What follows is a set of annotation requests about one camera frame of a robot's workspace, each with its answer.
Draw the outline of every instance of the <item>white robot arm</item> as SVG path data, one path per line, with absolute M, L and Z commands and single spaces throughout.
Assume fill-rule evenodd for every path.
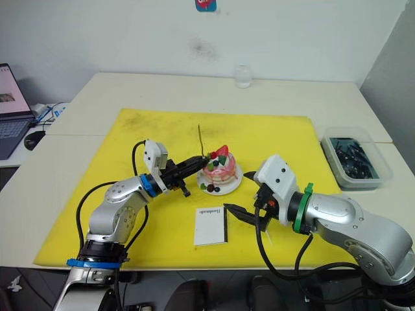
M 262 231 L 271 218 L 277 218 L 283 225 L 292 223 L 297 233 L 318 233 L 353 255 L 383 290 L 402 294 L 402 299 L 388 302 L 394 310 L 415 305 L 415 256 L 412 239 L 402 227 L 365 211 L 351 198 L 315 194 L 313 184 L 300 192 L 294 173 L 278 155 L 245 176 L 260 187 L 254 206 L 267 211 L 260 219 Z M 254 216 L 242 207 L 225 206 L 239 219 L 254 224 Z
M 184 179 L 209 161 L 203 156 L 194 156 L 175 164 L 167 159 L 167 150 L 161 143 L 150 140 L 145 141 L 144 154 L 150 174 L 114 183 L 91 215 L 86 241 L 81 243 L 78 257 L 67 261 L 72 268 L 54 310 L 119 309 L 111 285 L 117 281 L 116 273 L 127 260 L 127 250 L 132 242 L 126 247 L 124 244 L 138 213 L 144 207 L 147 213 L 147 205 L 152 199 L 169 190 L 180 188 L 185 196 L 189 196 Z

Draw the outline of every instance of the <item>plastic container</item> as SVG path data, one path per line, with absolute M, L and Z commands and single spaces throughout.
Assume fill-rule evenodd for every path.
M 376 189 L 392 178 L 392 170 L 362 128 L 328 128 L 321 145 L 342 190 Z

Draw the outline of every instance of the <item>green ring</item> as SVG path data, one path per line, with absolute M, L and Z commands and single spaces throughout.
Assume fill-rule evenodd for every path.
M 304 195 L 301 198 L 300 204 L 298 205 L 297 216 L 294 222 L 294 232 L 300 233 L 301 222 L 303 220 L 303 215 L 306 210 L 307 202 L 311 194 L 313 193 L 313 184 L 309 183 L 304 189 Z

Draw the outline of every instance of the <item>card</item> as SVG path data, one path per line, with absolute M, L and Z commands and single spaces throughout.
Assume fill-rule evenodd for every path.
M 197 209 L 195 245 L 220 244 L 227 241 L 226 209 L 223 206 Z

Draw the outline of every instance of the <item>sticker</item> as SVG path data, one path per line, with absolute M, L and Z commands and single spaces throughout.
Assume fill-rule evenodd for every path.
M 216 0 L 195 0 L 195 3 L 199 12 L 216 11 Z

